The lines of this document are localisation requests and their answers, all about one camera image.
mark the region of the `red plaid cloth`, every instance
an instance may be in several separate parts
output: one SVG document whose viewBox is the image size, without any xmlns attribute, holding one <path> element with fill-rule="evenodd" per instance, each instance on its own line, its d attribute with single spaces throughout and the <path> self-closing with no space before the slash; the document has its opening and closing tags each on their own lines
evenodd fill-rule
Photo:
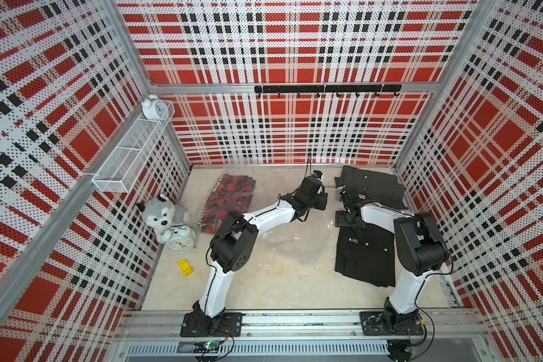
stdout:
<svg viewBox="0 0 543 362">
<path fill-rule="evenodd" d="M 213 234 L 221 226 L 221 221 L 232 210 L 246 213 L 251 204 L 255 180 L 248 176 L 224 174 L 211 191 L 205 202 L 199 226 L 202 232 Z"/>
</svg>

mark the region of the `white alarm clock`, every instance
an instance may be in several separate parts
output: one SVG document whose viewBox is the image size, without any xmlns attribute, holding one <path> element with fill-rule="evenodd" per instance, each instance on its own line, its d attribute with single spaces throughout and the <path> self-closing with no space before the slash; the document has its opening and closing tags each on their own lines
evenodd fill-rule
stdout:
<svg viewBox="0 0 543 362">
<path fill-rule="evenodd" d="M 167 116 L 167 104 L 155 94 L 150 94 L 149 98 L 145 99 L 141 105 L 143 114 L 148 120 L 161 120 Z"/>
<path fill-rule="evenodd" d="M 182 225 L 180 227 L 171 228 L 173 234 L 168 242 L 165 243 L 167 250 L 171 252 L 187 252 L 193 249 L 195 243 L 195 230 Z"/>
</svg>

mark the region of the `red plaid wall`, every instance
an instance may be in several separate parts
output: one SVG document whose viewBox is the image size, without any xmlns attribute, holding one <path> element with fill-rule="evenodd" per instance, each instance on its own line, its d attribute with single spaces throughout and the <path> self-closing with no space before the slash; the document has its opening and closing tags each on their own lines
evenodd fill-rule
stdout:
<svg viewBox="0 0 543 362">
<path fill-rule="evenodd" d="M 139 308 L 158 244 L 134 207 L 175 199 L 186 176 L 161 136 L 133 191 L 95 192 L 0 326 L 0 362 L 105 361 L 124 310 Z"/>
<path fill-rule="evenodd" d="M 543 361 L 543 1 L 501 0 L 401 169 L 505 360 Z"/>
<path fill-rule="evenodd" d="M 115 1 L 156 84 L 435 81 L 477 3 Z"/>
<path fill-rule="evenodd" d="M 0 2 L 0 278 L 140 98 L 97 1 Z"/>
<path fill-rule="evenodd" d="M 193 164 L 392 164 L 428 93 L 164 96 Z"/>
</svg>

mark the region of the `clock face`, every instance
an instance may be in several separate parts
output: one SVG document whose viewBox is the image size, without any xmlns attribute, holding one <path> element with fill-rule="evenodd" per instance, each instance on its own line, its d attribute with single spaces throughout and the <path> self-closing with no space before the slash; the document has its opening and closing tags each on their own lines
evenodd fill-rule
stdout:
<svg viewBox="0 0 543 362">
<path fill-rule="evenodd" d="M 193 240 L 188 237 L 176 237 L 165 245 L 171 252 L 185 252 L 193 248 Z"/>
<path fill-rule="evenodd" d="M 167 115 L 167 105 L 165 102 L 157 101 L 155 102 L 155 112 L 159 115 L 159 117 L 163 118 Z"/>
</svg>

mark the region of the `plush toy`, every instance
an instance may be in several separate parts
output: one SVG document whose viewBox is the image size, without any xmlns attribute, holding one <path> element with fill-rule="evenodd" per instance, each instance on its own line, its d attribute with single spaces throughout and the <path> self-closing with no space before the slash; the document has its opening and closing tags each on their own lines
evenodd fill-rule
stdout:
<svg viewBox="0 0 543 362">
<path fill-rule="evenodd" d="M 145 223 L 153 228 L 159 244 L 170 241 L 174 236 L 174 227 L 188 225 L 191 222 L 188 212 L 171 202 L 164 193 L 160 193 L 156 199 L 145 205 L 137 203 L 137 208 Z"/>
</svg>

